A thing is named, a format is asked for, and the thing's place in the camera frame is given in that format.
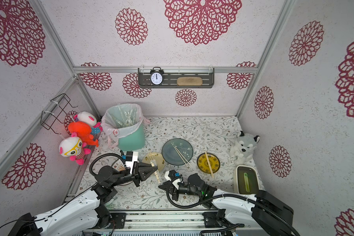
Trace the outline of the disposable chopsticks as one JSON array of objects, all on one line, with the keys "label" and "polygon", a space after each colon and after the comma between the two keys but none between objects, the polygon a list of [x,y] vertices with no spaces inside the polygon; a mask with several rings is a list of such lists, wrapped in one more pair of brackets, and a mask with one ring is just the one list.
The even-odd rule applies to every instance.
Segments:
[{"label": "disposable chopsticks", "polygon": [[151,161],[152,165],[153,166],[157,166],[157,170],[154,172],[155,176],[156,176],[156,179],[157,179],[157,182],[158,182],[158,185],[161,185],[162,184],[162,181],[161,181],[161,177],[160,177],[160,171],[163,170],[163,168],[165,167],[165,164],[164,162],[157,162],[156,160],[152,160]]},{"label": "disposable chopsticks", "polygon": [[185,166],[187,166],[188,168],[191,167],[190,163],[187,161],[187,159],[183,156],[183,154],[178,150],[177,147],[174,147],[175,151],[178,153],[179,157],[182,159],[182,161],[184,162]]},{"label": "disposable chopsticks", "polygon": [[210,163],[210,160],[209,160],[207,152],[205,152],[205,156],[206,156],[207,164],[208,164],[208,167],[209,167],[209,170],[210,170],[210,174],[211,174],[212,178],[214,178],[214,174],[213,174],[213,171],[212,171],[211,163]]},{"label": "disposable chopsticks", "polygon": [[151,152],[149,152],[149,160],[150,160],[150,164],[151,164],[152,166],[156,166],[156,165],[157,165],[157,164],[156,164],[156,160],[153,158],[153,155],[152,155]]}]

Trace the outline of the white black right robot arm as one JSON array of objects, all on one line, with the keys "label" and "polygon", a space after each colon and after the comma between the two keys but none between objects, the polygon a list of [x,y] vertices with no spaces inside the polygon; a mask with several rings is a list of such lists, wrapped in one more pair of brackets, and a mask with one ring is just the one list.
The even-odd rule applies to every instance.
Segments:
[{"label": "white black right robot arm", "polygon": [[229,193],[208,185],[198,174],[192,174],[184,181],[174,170],[167,171],[165,178],[167,181],[159,189],[166,192],[173,206],[217,209],[215,220],[227,230],[255,225],[270,236],[299,235],[293,227],[293,209],[264,190],[248,195]]}]

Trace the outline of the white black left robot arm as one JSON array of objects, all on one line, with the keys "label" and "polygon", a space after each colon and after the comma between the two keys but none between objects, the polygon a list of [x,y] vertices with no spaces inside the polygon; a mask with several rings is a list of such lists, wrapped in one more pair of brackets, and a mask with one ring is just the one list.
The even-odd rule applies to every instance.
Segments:
[{"label": "white black left robot arm", "polygon": [[[95,173],[95,163],[104,157],[115,157],[124,165],[124,170],[106,165]],[[100,155],[89,166],[89,172],[96,180],[91,187],[53,210],[36,216],[27,213],[13,220],[9,235],[69,236],[94,227],[107,227],[112,216],[106,204],[117,194],[115,187],[126,183],[139,186],[157,170],[157,166],[139,162],[137,152]]]}]

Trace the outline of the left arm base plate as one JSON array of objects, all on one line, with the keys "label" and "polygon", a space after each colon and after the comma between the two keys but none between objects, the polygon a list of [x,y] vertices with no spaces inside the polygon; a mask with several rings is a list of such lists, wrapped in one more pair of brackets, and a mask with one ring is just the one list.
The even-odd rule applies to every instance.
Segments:
[{"label": "left arm base plate", "polygon": [[105,215],[99,218],[98,223],[89,228],[90,229],[123,229],[126,221],[126,213],[123,212],[114,212],[111,213],[111,216]]}]

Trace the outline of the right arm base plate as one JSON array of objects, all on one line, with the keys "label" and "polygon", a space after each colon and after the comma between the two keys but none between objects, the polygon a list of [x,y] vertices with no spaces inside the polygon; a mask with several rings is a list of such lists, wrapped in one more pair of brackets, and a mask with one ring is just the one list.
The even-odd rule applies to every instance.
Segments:
[{"label": "right arm base plate", "polygon": [[224,210],[219,211],[205,211],[202,213],[204,217],[205,228],[233,228],[235,225],[243,228],[245,225],[240,223],[231,223],[225,218]]}]

